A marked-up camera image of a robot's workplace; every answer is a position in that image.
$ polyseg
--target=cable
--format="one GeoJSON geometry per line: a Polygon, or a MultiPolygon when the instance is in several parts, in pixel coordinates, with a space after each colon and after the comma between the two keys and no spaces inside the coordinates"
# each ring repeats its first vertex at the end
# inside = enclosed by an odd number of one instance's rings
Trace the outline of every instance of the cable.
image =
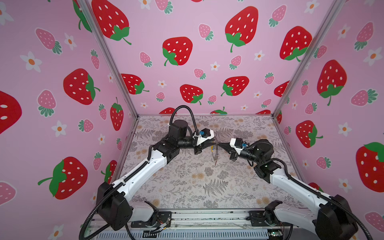
{"type": "Polygon", "coordinates": [[[289,228],[288,236],[287,236],[287,238],[285,240],[289,240],[291,238],[292,231],[293,231],[293,224],[291,224],[291,227],[289,228]]]}
{"type": "Polygon", "coordinates": [[[177,112],[179,109],[181,109],[181,108],[186,108],[186,109],[188,109],[189,113],[191,114],[191,118],[192,118],[193,126],[195,127],[195,132],[196,132],[196,134],[198,134],[199,131],[198,131],[197,126],[196,126],[196,121],[195,121],[195,117],[193,116],[193,112],[192,112],[192,110],[191,110],[188,106],[186,106],[186,105],[180,105],[180,106],[178,106],[178,107],[175,109],[175,111],[173,111],[173,113],[172,113],[172,115],[171,115],[171,117],[170,117],[170,120],[169,120],[169,125],[172,124],[172,122],[173,122],[173,118],[174,118],[176,112],[177,112]]]}
{"type": "Polygon", "coordinates": [[[129,231],[128,224],[125,224],[125,229],[127,229],[128,236],[129,236],[132,240],[136,240],[136,239],[132,236],[131,232],[129,231]]]}
{"type": "Polygon", "coordinates": [[[324,195],[321,194],[321,192],[317,192],[315,190],[313,190],[312,188],[310,187],[307,187],[306,185],[302,184],[301,182],[297,181],[295,178],[293,178],[289,173],[288,173],[288,168],[287,168],[287,164],[278,159],[278,158],[271,158],[270,159],[271,161],[278,161],[280,163],[282,163],[284,165],[284,172],[285,174],[287,175],[288,179],[293,181],[294,183],[296,183],[297,185],[299,185],[300,187],[304,188],[305,190],[308,190],[310,191],[311,193],[313,194],[316,194],[316,196],[318,196],[319,198],[321,199],[324,199],[326,200],[327,202],[335,205],[336,207],[340,208],[342,211],[344,211],[347,215],[349,215],[353,220],[356,221],[356,223],[360,226],[361,230],[364,232],[367,240],[373,240],[370,232],[368,231],[368,229],[366,228],[366,226],[360,221],[360,219],[358,219],[358,217],[356,217],[352,212],[350,212],[348,209],[346,209],[345,207],[343,207],[340,203],[338,203],[337,201],[333,200],[333,199],[330,199],[324,195]]]}

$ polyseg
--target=strawberry patterned wall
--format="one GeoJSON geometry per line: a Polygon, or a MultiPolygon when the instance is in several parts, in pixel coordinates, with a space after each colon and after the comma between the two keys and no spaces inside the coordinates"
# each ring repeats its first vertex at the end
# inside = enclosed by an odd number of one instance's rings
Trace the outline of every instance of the strawberry patterned wall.
{"type": "Polygon", "coordinates": [[[139,114],[273,112],[333,2],[88,1],[139,114]]]}
{"type": "Polygon", "coordinates": [[[374,239],[384,239],[383,9],[345,3],[280,123],[306,182],[345,197],[374,239]]]}
{"type": "Polygon", "coordinates": [[[133,118],[76,2],[2,1],[0,238],[77,239],[133,118]]]}

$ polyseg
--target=red strawberry print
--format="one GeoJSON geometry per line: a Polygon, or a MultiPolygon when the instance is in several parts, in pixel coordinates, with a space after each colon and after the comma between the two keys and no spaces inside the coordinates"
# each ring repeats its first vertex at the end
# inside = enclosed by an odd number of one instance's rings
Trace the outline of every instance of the red strawberry print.
{"type": "Polygon", "coordinates": [[[327,157],[319,157],[316,160],[316,164],[322,169],[327,169],[331,167],[331,161],[327,157]]]}
{"type": "Polygon", "coordinates": [[[228,96],[237,96],[244,91],[249,84],[249,78],[246,76],[227,78],[223,84],[224,92],[221,94],[227,94],[228,96]]]}
{"type": "Polygon", "coordinates": [[[321,58],[326,52],[327,52],[327,47],[324,45],[321,45],[319,48],[316,49],[313,57],[314,58],[321,58]]]}
{"type": "Polygon", "coordinates": [[[92,0],[92,11],[104,36],[115,41],[129,35],[129,22],[124,13],[107,0],[92,0]]]}
{"type": "Polygon", "coordinates": [[[286,135],[289,135],[289,134],[291,133],[291,126],[286,126],[286,127],[284,128],[284,133],[285,133],[286,135]]]}
{"type": "Polygon", "coordinates": [[[231,64],[229,64],[229,69],[235,70],[241,64],[241,56],[238,55],[231,60],[231,64]]]}
{"type": "Polygon", "coordinates": [[[329,98],[328,106],[331,104],[331,97],[339,94],[347,82],[347,73],[336,60],[328,61],[320,74],[317,82],[317,92],[323,98],[329,98]]]}
{"type": "Polygon", "coordinates": [[[316,138],[323,138],[323,136],[317,137],[317,128],[310,120],[296,126],[296,136],[306,148],[312,147],[316,143],[316,138]]]}
{"type": "Polygon", "coordinates": [[[106,120],[107,119],[107,109],[105,109],[103,104],[99,105],[99,111],[100,111],[100,117],[103,120],[106,120]]]}
{"type": "Polygon", "coordinates": [[[22,116],[22,108],[19,102],[0,91],[0,134],[14,125],[22,116]]]}
{"type": "Polygon", "coordinates": [[[285,83],[283,83],[283,84],[277,86],[277,87],[275,88],[275,90],[273,91],[273,93],[274,93],[276,96],[278,96],[278,97],[282,97],[282,96],[283,96],[283,93],[285,92],[285,89],[286,89],[287,86],[288,86],[288,83],[289,83],[289,81],[287,81],[287,82],[285,82],[285,83]]]}
{"type": "Polygon", "coordinates": [[[316,103],[312,103],[312,104],[308,104],[308,106],[305,108],[305,113],[306,114],[309,114],[311,115],[313,112],[316,112],[317,110],[317,104],[316,103]]]}
{"type": "Polygon", "coordinates": [[[312,41],[312,35],[302,26],[296,26],[285,35],[280,49],[280,58],[284,60],[299,60],[298,56],[303,55],[312,41]]]}
{"type": "Polygon", "coordinates": [[[277,115],[276,120],[277,120],[277,122],[278,122],[279,124],[280,124],[281,121],[283,120],[283,114],[281,113],[281,111],[280,111],[279,114],[277,115]]]}
{"type": "Polygon", "coordinates": [[[313,187],[314,189],[316,190],[319,190],[320,192],[323,192],[323,190],[321,189],[321,187],[319,187],[319,185],[317,185],[316,183],[314,182],[311,182],[308,184],[310,187],[313,187]]]}
{"type": "Polygon", "coordinates": [[[193,44],[187,37],[169,38],[163,42],[163,55],[167,59],[164,63],[181,66],[184,65],[191,55],[193,44]]]}
{"type": "Polygon", "coordinates": [[[116,140],[116,144],[118,145],[118,150],[121,150],[122,142],[121,142],[121,139],[120,139],[120,138],[118,138],[118,139],[116,140]]]}
{"type": "Polygon", "coordinates": [[[207,77],[207,75],[204,73],[204,71],[201,69],[198,69],[198,68],[195,68],[193,73],[195,74],[195,77],[200,78],[201,80],[203,80],[207,77]]]}
{"type": "Polygon", "coordinates": [[[355,50],[359,51],[363,49],[368,44],[368,40],[372,38],[373,35],[373,22],[368,22],[360,30],[359,34],[356,37],[355,50]]]}
{"type": "Polygon", "coordinates": [[[124,112],[122,110],[121,105],[118,102],[117,97],[116,97],[116,103],[112,104],[109,114],[111,116],[113,128],[116,131],[119,131],[122,125],[122,120],[124,119],[124,112]]]}
{"type": "Polygon", "coordinates": [[[305,79],[301,87],[301,95],[304,96],[307,93],[307,91],[308,91],[308,81],[307,79],[305,79]]]}
{"type": "Polygon", "coordinates": [[[82,132],[90,132],[93,129],[93,123],[88,119],[81,120],[78,126],[79,130],[82,132]]]}
{"type": "Polygon", "coordinates": [[[263,102],[262,108],[266,108],[268,105],[270,105],[272,102],[272,99],[267,99],[263,102]]]}
{"type": "Polygon", "coordinates": [[[258,112],[258,113],[256,113],[256,114],[271,114],[271,110],[263,110],[263,111],[260,111],[260,112],[258,112]]]}
{"type": "Polygon", "coordinates": [[[228,114],[227,112],[224,112],[224,109],[225,107],[223,107],[223,110],[215,110],[215,111],[212,111],[211,114],[228,114]]]}
{"type": "Polygon", "coordinates": [[[356,164],[363,184],[375,192],[384,192],[384,145],[371,142],[359,148],[356,164]]]}
{"type": "Polygon", "coordinates": [[[264,82],[268,85],[272,84],[274,81],[275,77],[273,76],[273,73],[268,73],[265,75],[264,82]]]}
{"type": "Polygon", "coordinates": [[[78,101],[81,104],[89,105],[93,102],[96,96],[96,88],[93,83],[93,79],[82,68],[76,69],[64,78],[63,82],[65,93],[78,101]]]}
{"type": "Polygon", "coordinates": [[[112,180],[112,177],[113,177],[113,174],[115,173],[115,170],[116,170],[116,166],[117,166],[117,162],[115,160],[112,160],[107,168],[105,169],[105,173],[103,173],[103,171],[101,170],[101,174],[104,174],[105,177],[104,177],[104,181],[108,184],[111,183],[111,180],[112,180]]]}
{"type": "Polygon", "coordinates": [[[143,91],[149,92],[149,90],[144,90],[144,82],[138,76],[125,73],[122,73],[121,76],[130,94],[140,94],[143,91]]]}
{"type": "Polygon", "coordinates": [[[174,111],[174,108],[166,108],[163,111],[159,112],[159,114],[172,114],[174,111]]]}
{"type": "Polygon", "coordinates": [[[16,197],[17,190],[10,183],[0,181],[0,206],[16,197]]]}
{"type": "Polygon", "coordinates": [[[203,98],[203,90],[199,87],[184,84],[180,87],[180,93],[184,101],[187,103],[197,103],[203,98]]]}
{"type": "Polygon", "coordinates": [[[93,160],[93,168],[95,169],[95,171],[99,169],[100,165],[101,165],[101,153],[97,152],[93,160]]]}
{"type": "Polygon", "coordinates": [[[40,115],[50,117],[55,113],[53,109],[56,107],[56,100],[51,91],[43,90],[37,97],[37,103],[40,105],[38,107],[40,115]]]}
{"type": "Polygon", "coordinates": [[[212,95],[212,96],[210,96],[210,97],[208,98],[208,104],[209,104],[209,105],[212,105],[212,104],[214,104],[214,103],[216,102],[216,100],[217,100],[216,95],[212,95]]]}
{"type": "Polygon", "coordinates": [[[249,6],[236,14],[225,26],[227,41],[240,47],[249,43],[256,33],[259,11],[257,8],[249,6]]]}
{"type": "Polygon", "coordinates": [[[156,6],[160,11],[164,11],[165,14],[172,12],[172,3],[168,0],[155,0],[156,6]]]}
{"type": "Polygon", "coordinates": [[[371,104],[374,101],[376,101],[377,96],[379,94],[376,92],[376,90],[369,89],[367,90],[360,90],[358,91],[352,98],[351,103],[355,106],[363,107],[367,103],[371,104]]]}
{"type": "Polygon", "coordinates": [[[92,51],[91,51],[91,61],[93,63],[93,66],[96,69],[99,69],[100,61],[99,61],[98,55],[96,54],[95,49],[92,49],[92,51]]]}
{"type": "Polygon", "coordinates": [[[382,216],[377,212],[369,212],[365,215],[365,220],[367,220],[372,227],[376,228],[380,232],[384,232],[384,215],[382,216]]]}
{"type": "Polygon", "coordinates": [[[214,38],[214,32],[211,31],[211,27],[206,24],[199,25],[200,37],[205,38],[206,41],[210,41],[214,38]]]}
{"type": "Polygon", "coordinates": [[[287,11],[287,5],[281,5],[280,7],[276,8],[275,11],[272,13],[272,18],[269,19],[269,27],[274,28],[276,27],[281,20],[283,20],[285,16],[285,12],[287,11]]]}
{"type": "Polygon", "coordinates": [[[64,158],[53,169],[53,176],[39,181],[51,179],[49,190],[56,199],[66,199],[79,190],[87,181],[88,171],[79,160],[74,157],[64,158]]]}
{"type": "Polygon", "coordinates": [[[73,2],[74,11],[76,12],[76,15],[80,18],[79,30],[81,30],[80,23],[83,23],[83,26],[85,27],[85,29],[92,32],[91,27],[89,26],[86,18],[84,17],[83,11],[81,10],[79,3],[77,2],[77,0],[72,0],[72,2],[73,2]]]}
{"type": "Polygon", "coordinates": [[[164,98],[165,98],[165,96],[164,96],[164,93],[163,93],[163,92],[159,92],[159,93],[156,94],[156,100],[157,100],[158,102],[162,102],[162,101],[164,101],[164,98]]]}
{"type": "Polygon", "coordinates": [[[140,61],[148,68],[152,66],[151,58],[145,52],[140,53],[140,61]]]}
{"type": "Polygon", "coordinates": [[[57,55],[60,55],[63,52],[61,50],[60,43],[55,41],[55,37],[52,35],[52,33],[41,28],[36,28],[35,32],[36,36],[39,38],[40,42],[46,49],[52,50],[52,52],[57,55]]]}

